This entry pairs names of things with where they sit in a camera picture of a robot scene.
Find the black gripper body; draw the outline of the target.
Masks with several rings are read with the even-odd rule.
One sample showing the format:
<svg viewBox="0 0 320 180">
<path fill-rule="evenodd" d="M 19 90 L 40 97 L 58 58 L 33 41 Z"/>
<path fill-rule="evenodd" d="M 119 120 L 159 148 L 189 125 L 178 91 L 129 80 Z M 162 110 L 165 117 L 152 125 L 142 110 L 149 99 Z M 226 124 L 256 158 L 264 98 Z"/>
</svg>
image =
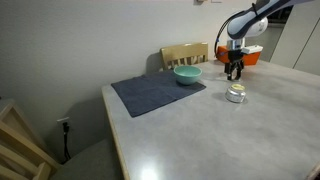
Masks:
<svg viewBox="0 0 320 180">
<path fill-rule="evenodd" d="M 228 62 L 225 64 L 224 72 L 231 74 L 234 69 L 240 73 L 244 68 L 243 53 L 240 50 L 231 50 L 227 52 Z"/>
</svg>

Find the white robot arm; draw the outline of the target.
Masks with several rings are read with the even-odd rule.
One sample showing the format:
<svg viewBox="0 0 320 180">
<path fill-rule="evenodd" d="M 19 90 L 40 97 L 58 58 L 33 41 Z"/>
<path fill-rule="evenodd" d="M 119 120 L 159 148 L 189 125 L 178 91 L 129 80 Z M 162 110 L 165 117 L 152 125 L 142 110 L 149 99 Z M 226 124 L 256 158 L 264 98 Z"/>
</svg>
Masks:
<svg viewBox="0 0 320 180">
<path fill-rule="evenodd" d="M 227 22 L 227 54 L 229 62 L 225 64 L 227 79 L 239 80 L 244 69 L 243 55 L 246 54 L 245 39 L 259 36 L 268 25 L 267 17 L 286 7 L 313 0 L 257 0 L 250 8 L 233 14 Z"/>
</svg>

